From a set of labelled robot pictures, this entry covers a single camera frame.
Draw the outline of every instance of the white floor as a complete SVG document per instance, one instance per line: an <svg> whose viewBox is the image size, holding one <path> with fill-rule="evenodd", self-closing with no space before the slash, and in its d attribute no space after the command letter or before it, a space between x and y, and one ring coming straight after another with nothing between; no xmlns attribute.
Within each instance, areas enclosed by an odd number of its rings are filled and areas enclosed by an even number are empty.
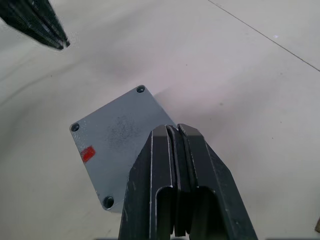
<svg viewBox="0 0 320 240"><path fill-rule="evenodd" d="M0 239L118 236L69 126L140 84L203 133L259 239L320 238L320 1L211 1L54 0L61 52L0 23Z"/></svg>

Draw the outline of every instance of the metal plate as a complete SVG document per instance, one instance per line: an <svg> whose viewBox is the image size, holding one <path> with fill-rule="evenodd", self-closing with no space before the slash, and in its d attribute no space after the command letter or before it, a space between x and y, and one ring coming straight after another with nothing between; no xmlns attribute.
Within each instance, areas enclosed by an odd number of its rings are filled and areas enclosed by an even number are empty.
<svg viewBox="0 0 320 240"><path fill-rule="evenodd" d="M125 197L131 167L150 132L174 122L144 86L71 125L70 131L102 207L117 212ZM107 197L114 200L108 207Z"/></svg>

